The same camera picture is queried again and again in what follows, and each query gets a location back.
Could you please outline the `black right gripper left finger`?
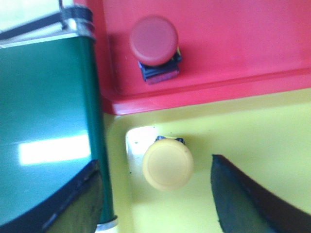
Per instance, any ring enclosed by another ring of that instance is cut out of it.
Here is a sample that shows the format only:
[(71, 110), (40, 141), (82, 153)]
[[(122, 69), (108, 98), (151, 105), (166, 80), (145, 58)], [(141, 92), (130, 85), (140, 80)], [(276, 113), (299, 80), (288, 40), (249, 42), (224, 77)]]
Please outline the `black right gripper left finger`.
[(98, 160), (89, 162), (45, 201), (1, 225), (2, 233), (93, 233), (102, 212)]

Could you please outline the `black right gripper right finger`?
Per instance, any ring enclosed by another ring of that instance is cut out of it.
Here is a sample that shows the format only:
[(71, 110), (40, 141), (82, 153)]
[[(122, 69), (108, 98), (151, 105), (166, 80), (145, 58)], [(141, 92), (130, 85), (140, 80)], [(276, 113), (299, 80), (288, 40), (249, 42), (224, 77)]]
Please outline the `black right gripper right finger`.
[(224, 233), (309, 233), (310, 214), (276, 196), (222, 155), (213, 155), (211, 189)]

